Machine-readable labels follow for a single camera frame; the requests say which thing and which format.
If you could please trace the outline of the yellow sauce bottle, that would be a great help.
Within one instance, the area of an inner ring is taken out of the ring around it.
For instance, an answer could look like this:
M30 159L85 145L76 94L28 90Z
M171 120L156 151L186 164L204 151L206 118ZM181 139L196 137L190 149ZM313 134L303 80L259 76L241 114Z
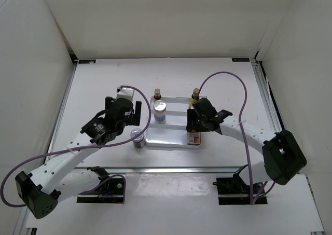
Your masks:
M161 100L161 91L159 88L156 88L154 90L154 96L153 96L154 102Z
M193 108L193 104L199 100L199 88L194 88L193 92L192 92L192 95L191 95L191 99L190 99L190 102L189 102L189 108Z

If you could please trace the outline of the pale white-lid jar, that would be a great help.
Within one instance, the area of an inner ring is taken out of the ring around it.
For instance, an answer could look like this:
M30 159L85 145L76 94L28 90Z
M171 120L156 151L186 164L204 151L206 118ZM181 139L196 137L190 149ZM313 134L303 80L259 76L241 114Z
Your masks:
M187 144L191 146L199 146L201 144L200 132L187 132Z

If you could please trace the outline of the dark white-lid jar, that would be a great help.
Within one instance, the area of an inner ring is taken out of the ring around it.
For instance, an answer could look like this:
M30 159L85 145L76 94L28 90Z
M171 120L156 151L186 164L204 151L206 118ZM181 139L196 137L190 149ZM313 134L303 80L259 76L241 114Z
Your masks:
M138 134L141 132L141 129L133 129L130 133L130 137L132 138L132 142L135 148L142 148L145 146L144 134L142 133L140 136L138 136Z

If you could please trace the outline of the silver-lid spice jar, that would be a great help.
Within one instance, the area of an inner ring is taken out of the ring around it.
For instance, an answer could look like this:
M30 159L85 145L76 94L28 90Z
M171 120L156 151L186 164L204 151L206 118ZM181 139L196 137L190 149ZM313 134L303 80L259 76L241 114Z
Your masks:
M154 102L153 108L155 123L164 124L166 122L166 103L162 100L157 100Z

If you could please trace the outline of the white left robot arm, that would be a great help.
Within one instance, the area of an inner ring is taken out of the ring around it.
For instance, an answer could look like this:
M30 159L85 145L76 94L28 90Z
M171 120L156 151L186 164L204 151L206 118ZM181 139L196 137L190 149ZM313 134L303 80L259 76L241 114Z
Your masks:
M82 127L68 144L68 152L54 155L39 168L15 177L18 194L35 218L44 218L58 203L82 192L108 190L108 173L101 167L91 167L82 173L73 169L120 136L126 126L139 126L141 108L140 101L107 97L105 109Z

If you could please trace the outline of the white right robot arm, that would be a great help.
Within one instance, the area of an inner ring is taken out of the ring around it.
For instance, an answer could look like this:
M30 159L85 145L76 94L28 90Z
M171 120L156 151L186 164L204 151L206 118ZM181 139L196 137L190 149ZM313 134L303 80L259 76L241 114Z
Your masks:
M217 111L202 98L187 110L187 131L216 132L234 138L262 155L262 161L246 164L233 175L233 188L247 192L252 184L273 181L286 185L307 165L307 160L295 137L288 130L272 132L250 123L242 123L227 110Z

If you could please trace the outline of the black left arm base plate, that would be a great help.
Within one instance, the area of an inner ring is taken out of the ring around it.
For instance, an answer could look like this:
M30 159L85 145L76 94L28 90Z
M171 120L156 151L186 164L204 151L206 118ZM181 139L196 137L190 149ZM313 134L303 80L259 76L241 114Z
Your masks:
M126 193L126 177L121 174L103 176L101 185L88 190L76 198L77 203L124 204Z

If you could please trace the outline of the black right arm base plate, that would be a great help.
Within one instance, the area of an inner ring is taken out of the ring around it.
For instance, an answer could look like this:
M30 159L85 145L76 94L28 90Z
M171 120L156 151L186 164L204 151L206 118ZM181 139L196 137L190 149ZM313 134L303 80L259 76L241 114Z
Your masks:
M212 183L217 188L219 205L251 205L250 186L235 177L217 177Z

